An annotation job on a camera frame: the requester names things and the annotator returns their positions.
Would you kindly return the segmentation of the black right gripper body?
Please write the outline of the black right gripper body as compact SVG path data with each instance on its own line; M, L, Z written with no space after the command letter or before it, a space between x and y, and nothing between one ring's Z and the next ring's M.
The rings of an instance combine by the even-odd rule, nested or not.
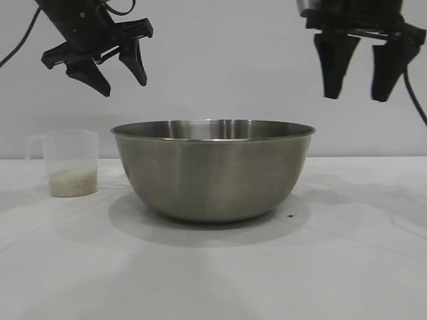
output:
M302 1L307 29L379 40L406 39L422 46L426 30L406 22L402 1Z

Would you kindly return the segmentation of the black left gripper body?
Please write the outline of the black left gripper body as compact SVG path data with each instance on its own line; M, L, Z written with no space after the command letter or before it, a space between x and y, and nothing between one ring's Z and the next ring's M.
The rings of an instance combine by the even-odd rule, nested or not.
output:
M41 61L48 69L85 60L102 64L141 38L153 37L149 19L116 23L105 1L44 0L37 4L65 39L44 52Z

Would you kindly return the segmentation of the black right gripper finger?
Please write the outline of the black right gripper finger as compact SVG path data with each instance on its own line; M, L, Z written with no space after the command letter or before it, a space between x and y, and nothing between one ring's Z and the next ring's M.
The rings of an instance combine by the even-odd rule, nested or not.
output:
M374 76L371 97L387 101L407 66L419 54L420 47L411 42L386 42L374 45Z
M314 35L314 45L322 68L324 97L338 99L359 37L322 32Z

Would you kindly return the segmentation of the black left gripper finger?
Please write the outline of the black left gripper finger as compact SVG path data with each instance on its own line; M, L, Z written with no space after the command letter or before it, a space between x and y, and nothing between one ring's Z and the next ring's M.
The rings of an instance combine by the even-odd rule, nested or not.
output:
M68 63L66 74L68 77L95 89L104 97L110 96L111 86L93 60L89 59Z
M147 85L147 74L141 59L139 41L131 41L121 46L119 60L131 71L141 86Z

